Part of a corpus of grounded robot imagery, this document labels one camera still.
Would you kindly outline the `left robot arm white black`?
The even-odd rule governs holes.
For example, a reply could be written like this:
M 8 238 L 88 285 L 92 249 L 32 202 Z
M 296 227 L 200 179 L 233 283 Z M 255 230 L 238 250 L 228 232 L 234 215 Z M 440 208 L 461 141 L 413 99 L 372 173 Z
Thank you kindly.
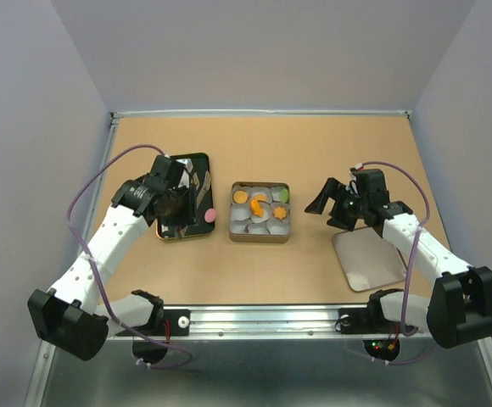
M 80 360 L 92 359 L 106 340 L 128 331 L 138 337 L 171 333 L 164 302 L 137 289 L 110 302 L 104 285 L 126 253 L 155 221 L 183 228 L 196 220 L 191 159 L 159 155 L 151 170 L 116 192 L 102 224 L 70 268 L 27 307 L 37 336 Z

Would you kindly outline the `orange fish cookie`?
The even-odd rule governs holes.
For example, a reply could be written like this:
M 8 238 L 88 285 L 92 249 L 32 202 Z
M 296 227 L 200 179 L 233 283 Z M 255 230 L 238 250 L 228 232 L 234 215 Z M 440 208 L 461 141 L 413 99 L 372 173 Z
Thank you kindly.
M 252 215 L 257 218 L 262 218 L 265 215 L 265 203 L 265 201 L 258 200 L 257 198 L 252 199 L 249 204 Z

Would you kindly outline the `pink round cookie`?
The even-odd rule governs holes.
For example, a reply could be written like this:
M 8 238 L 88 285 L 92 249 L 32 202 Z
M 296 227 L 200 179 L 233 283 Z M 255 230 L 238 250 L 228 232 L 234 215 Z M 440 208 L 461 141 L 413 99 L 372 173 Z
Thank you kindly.
M 211 224 L 214 223 L 217 218 L 217 212 L 214 208 L 207 209 L 204 213 L 204 221 Z

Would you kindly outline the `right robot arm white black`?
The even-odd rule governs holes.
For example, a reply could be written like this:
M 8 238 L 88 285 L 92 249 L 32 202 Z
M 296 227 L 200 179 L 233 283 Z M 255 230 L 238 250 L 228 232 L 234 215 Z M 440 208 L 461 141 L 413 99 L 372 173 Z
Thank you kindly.
M 358 316 L 349 317 L 342 332 L 356 327 L 381 332 L 397 322 L 402 334 L 428 333 L 442 348 L 492 337 L 492 270 L 453 254 L 408 205 L 392 200 L 382 166 L 381 161 L 371 161 L 351 168 L 347 184 L 328 178 L 305 211 L 320 215 L 332 200 L 329 226 L 353 231 L 362 220 L 407 257 L 409 270 L 417 268 L 425 276 L 431 295 L 412 295 L 408 287 L 378 290 Z

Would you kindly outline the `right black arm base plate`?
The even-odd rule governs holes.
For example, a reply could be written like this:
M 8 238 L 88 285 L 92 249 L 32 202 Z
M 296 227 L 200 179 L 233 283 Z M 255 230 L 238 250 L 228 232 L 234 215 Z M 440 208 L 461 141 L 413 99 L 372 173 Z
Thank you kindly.
M 397 323 L 387 320 L 379 311 L 368 308 L 343 309 L 335 323 L 335 330 L 345 335 L 396 333 Z

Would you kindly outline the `small orange shaped cookie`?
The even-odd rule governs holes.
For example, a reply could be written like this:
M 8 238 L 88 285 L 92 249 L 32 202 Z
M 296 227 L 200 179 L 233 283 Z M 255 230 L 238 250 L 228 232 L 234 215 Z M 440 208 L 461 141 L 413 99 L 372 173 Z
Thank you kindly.
M 288 217 L 288 210 L 285 207 L 283 207 L 283 206 L 276 206 L 272 210 L 272 215 L 277 220 L 285 220 Z

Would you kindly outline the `metal serving tongs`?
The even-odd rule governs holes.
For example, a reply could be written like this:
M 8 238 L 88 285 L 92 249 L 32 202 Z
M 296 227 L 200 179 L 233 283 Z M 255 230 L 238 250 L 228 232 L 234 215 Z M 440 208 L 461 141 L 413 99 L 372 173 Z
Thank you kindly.
M 188 225 L 175 227 L 175 238 L 178 240 L 206 236 L 215 229 L 215 222 L 209 224 L 204 221 L 206 210 L 214 208 L 210 167 L 195 164 L 189 181 L 194 191 L 194 217 Z

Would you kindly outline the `dark green metal tray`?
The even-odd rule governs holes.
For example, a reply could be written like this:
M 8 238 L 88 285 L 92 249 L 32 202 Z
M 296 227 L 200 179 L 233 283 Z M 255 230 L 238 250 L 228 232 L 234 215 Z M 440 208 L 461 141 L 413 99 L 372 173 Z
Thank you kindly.
M 210 159 L 207 153 L 172 155 L 173 159 L 186 165 L 189 185 L 195 191 L 195 222 L 177 229 L 162 220 L 156 221 L 156 235 L 164 241 L 209 235 L 215 229 L 217 213 L 214 207 Z

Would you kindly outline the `orange round sandwich cookie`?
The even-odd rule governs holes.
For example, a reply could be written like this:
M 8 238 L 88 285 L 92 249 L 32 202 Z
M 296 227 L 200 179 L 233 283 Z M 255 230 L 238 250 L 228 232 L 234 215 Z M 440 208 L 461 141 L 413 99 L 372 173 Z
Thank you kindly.
M 249 195 L 242 190 L 237 190 L 232 196 L 233 202 L 235 204 L 244 204 L 248 202 Z

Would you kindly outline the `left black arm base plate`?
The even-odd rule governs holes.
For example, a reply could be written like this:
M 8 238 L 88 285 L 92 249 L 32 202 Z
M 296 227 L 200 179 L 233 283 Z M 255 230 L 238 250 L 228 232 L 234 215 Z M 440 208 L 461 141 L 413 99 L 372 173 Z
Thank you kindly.
M 191 311 L 189 309 L 160 309 L 148 322 L 136 329 L 150 337 L 186 337 L 189 335 Z

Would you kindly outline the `green round cookie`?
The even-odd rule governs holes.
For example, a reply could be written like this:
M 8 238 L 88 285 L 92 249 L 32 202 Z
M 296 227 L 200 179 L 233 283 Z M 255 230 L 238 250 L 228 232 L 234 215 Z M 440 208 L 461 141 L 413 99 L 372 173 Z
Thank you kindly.
M 287 188 L 283 188 L 279 192 L 279 201 L 282 203 L 287 203 L 289 200 L 289 190 Z

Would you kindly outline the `gold tin lid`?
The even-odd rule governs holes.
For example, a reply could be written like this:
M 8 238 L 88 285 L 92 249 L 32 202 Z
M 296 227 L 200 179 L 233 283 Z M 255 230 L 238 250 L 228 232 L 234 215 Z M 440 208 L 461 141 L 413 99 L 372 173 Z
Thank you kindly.
M 405 280 L 399 251 L 372 228 L 335 234 L 332 243 L 349 287 L 357 293 Z

